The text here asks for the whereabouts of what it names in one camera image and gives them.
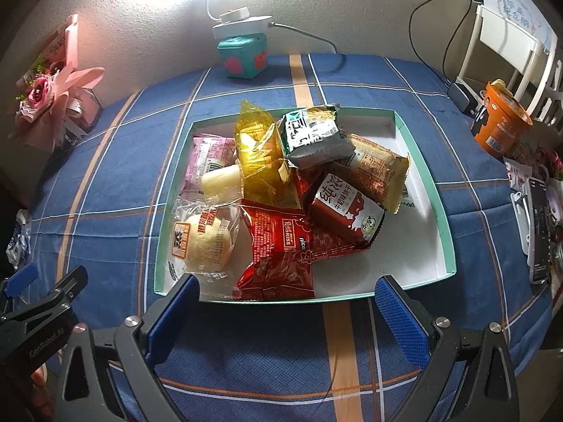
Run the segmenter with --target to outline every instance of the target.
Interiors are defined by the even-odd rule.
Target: pink cartoon print
[[[223,66],[232,75],[241,75],[243,73],[243,65],[236,57],[227,57],[227,60],[223,62]]]
[[[256,54],[254,56],[254,65],[256,66],[257,70],[262,70],[266,67],[267,53],[268,52],[266,50],[263,50],[260,54]]]

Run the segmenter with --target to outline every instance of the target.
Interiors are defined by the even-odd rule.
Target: black cable
[[[434,1],[434,0],[426,0],[426,1],[422,2],[422,3],[420,3],[420,5],[418,5],[416,8],[414,8],[413,11],[412,11],[411,14],[410,14],[410,17],[409,17],[409,41],[410,41],[410,47],[413,48],[413,52],[415,53],[415,56],[417,56],[418,59],[419,59],[422,63],[424,63],[432,73],[434,73],[434,74],[436,75],[436,77],[440,80],[440,82],[443,83],[446,87],[449,87],[449,84],[447,84],[446,82],[444,82],[444,79],[443,79],[428,63],[426,63],[426,62],[418,55],[418,52],[417,52],[417,50],[415,49],[415,45],[413,44],[413,36],[412,36],[412,33],[411,33],[411,28],[412,28],[411,25],[412,25],[412,22],[413,22],[413,16],[415,15],[415,12],[418,11],[422,6],[424,6],[425,4],[427,4],[427,3],[431,2],[431,1]]]
[[[313,35],[312,33],[309,33],[309,32],[304,31],[304,30],[300,30],[299,28],[295,28],[295,27],[292,27],[290,25],[277,24],[277,22],[270,22],[268,24],[268,26],[269,27],[277,27],[277,28],[286,28],[288,30],[300,33],[301,35],[310,36],[311,38],[315,38],[315,39],[318,39],[320,41],[324,41],[325,43],[328,43],[333,47],[335,54],[339,53],[339,50],[336,48],[336,44],[334,44],[332,41],[330,41],[326,38],[321,38],[320,36]]]
[[[467,17],[467,15],[469,14],[469,11],[471,11],[471,6],[473,6],[473,0],[469,0],[469,7],[467,8],[467,11],[465,11],[465,14],[463,15],[463,17],[461,17],[460,23],[458,24],[458,26],[455,28],[453,35],[451,36],[450,40],[448,41],[448,45],[446,46],[446,50],[444,51],[444,57],[442,58],[442,74],[444,75],[444,77],[447,79],[447,81],[451,84],[450,80],[448,79],[448,77],[446,76],[446,57],[448,55],[448,49],[450,48],[450,44],[451,42],[454,40],[455,35],[457,35],[458,30],[461,27],[461,24],[463,24],[463,21],[465,20],[465,17]]]

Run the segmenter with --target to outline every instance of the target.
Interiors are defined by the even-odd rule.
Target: teal cube speaker
[[[217,48],[227,77],[252,79],[268,66],[264,33],[227,38]]]

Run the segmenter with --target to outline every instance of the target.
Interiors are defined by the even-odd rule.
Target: mint green box rim
[[[286,108],[286,109],[271,109],[268,112],[272,115],[274,119],[279,119],[291,111],[295,111],[299,108]],[[436,226],[438,229],[438,234],[440,236],[440,241],[442,244],[442,252],[444,254],[444,265],[446,266],[446,275],[436,278],[432,281],[424,281],[421,283],[410,284],[403,287],[404,290],[415,289],[416,287],[422,287],[428,285],[430,283],[434,283],[437,281],[442,281],[447,279],[457,272],[457,267],[455,265],[455,252],[453,241],[451,239],[451,231],[450,226],[448,224],[448,218],[446,217],[446,212],[444,210],[444,206],[440,200],[440,196],[438,195],[438,190],[436,189],[436,185],[434,184],[434,180],[422,154],[420,153],[420,149],[415,142],[412,134],[410,133],[409,129],[407,128],[405,122],[401,119],[401,117],[395,112],[389,109],[376,109],[376,108],[349,108],[349,107],[342,107],[339,110],[340,116],[345,115],[352,115],[352,116],[367,116],[367,117],[374,117],[377,118],[378,116],[381,117],[390,117],[395,121],[395,128],[399,131],[401,136],[403,137],[406,146],[409,149],[410,157],[415,162],[415,165],[418,169],[418,173],[420,174],[420,178],[424,185],[424,189],[426,190],[426,195],[430,200],[430,205],[432,206],[432,212],[434,214],[436,220]],[[192,122],[190,125],[190,130],[188,132],[188,136],[184,141],[184,146],[178,158],[178,162],[176,163],[176,167],[174,169],[174,177],[172,179],[172,184],[170,187],[170,191],[168,192],[168,196],[166,198],[166,207],[164,208],[164,215],[162,219],[162,224],[160,226],[159,232],[159,240],[158,240],[158,247],[157,247],[157,260],[155,264],[155,273],[154,273],[154,292],[158,295],[164,295],[162,293],[164,289],[164,274],[167,270],[167,250],[170,240],[170,234],[168,233],[168,218],[170,217],[172,206],[176,197],[178,196],[182,186],[184,185],[184,173],[188,167],[188,157],[191,150],[191,142],[192,138],[195,133],[197,133],[200,128],[205,128],[210,126],[211,122],[213,121],[214,124],[220,125],[225,123],[234,123],[238,114],[232,114],[227,116],[220,116],[220,117],[208,117],[206,119],[202,119],[199,121]],[[340,295],[340,296],[329,296],[325,298],[308,298],[304,300],[282,300],[282,301],[234,301],[234,300],[202,300],[208,303],[227,303],[227,304],[303,304],[303,303],[323,303],[325,301],[344,301],[344,300],[353,300],[356,298],[367,298],[373,296],[373,292],[363,293],[363,294],[352,294],[352,295]]]

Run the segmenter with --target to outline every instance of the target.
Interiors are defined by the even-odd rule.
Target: clear plastic bag
[[[207,173],[232,165],[235,161],[235,140],[203,133],[194,136],[188,160],[182,196],[202,189],[202,177]]]
[[[240,200],[216,204],[201,196],[178,198],[170,219],[165,291],[190,273],[200,281],[206,298],[224,298],[224,287],[214,291],[213,285],[229,276],[224,268],[236,242],[239,218]]]
[[[284,196],[291,171],[274,119],[260,106],[243,100],[235,142],[244,178],[244,198],[275,206]]]

